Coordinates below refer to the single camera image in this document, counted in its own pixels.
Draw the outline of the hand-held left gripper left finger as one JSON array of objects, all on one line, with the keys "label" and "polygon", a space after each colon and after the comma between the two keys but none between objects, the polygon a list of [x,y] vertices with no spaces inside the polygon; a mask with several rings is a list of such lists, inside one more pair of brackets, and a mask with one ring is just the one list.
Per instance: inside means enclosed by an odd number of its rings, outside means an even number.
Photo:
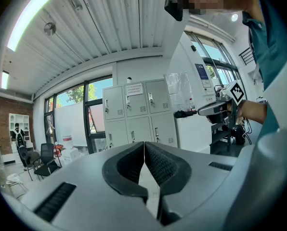
[{"label": "hand-held left gripper left finger", "polygon": [[102,167],[102,176],[117,193],[139,197],[146,203],[148,190],[139,185],[140,172],[144,165],[144,142],[128,146],[124,151],[106,160]]}]

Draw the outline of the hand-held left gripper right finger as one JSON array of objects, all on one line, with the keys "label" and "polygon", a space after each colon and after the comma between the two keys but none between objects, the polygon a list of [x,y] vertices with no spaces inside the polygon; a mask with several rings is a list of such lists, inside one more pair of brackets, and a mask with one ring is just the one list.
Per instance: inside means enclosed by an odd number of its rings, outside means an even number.
[{"label": "hand-held left gripper right finger", "polygon": [[192,169],[182,158],[161,148],[161,143],[144,143],[144,161],[160,188],[157,220],[164,226],[180,219],[169,211],[165,196],[179,193],[188,183]]}]

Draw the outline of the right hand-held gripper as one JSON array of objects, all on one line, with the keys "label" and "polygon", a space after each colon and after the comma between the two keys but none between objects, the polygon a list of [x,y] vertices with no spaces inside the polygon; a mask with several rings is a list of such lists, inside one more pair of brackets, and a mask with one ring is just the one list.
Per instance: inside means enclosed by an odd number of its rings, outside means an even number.
[{"label": "right hand-held gripper", "polygon": [[[228,128],[236,126],[236,115],[238,113],[238,106],[243,100],[245,94],[239,83],[235,80],[227,84],[219,92],[217,92],[216,101],[207,104],[198,109],[197,114],[206,116],[212,124],[223,124]],[[222,102],[232,104],[232,115],[222,115],[220,113],[220,106]]]}]

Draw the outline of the person's right hand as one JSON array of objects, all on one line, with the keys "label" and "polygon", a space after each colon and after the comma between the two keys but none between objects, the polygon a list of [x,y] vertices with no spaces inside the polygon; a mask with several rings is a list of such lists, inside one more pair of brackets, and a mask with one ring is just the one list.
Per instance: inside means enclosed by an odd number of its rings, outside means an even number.
[{"label": "person's right hand", "polygon": [[233,106],[231,103],[222,102],[222,104],[220,106],[220,113],[222,115],[231,116],[232,115],[232,107]]}]

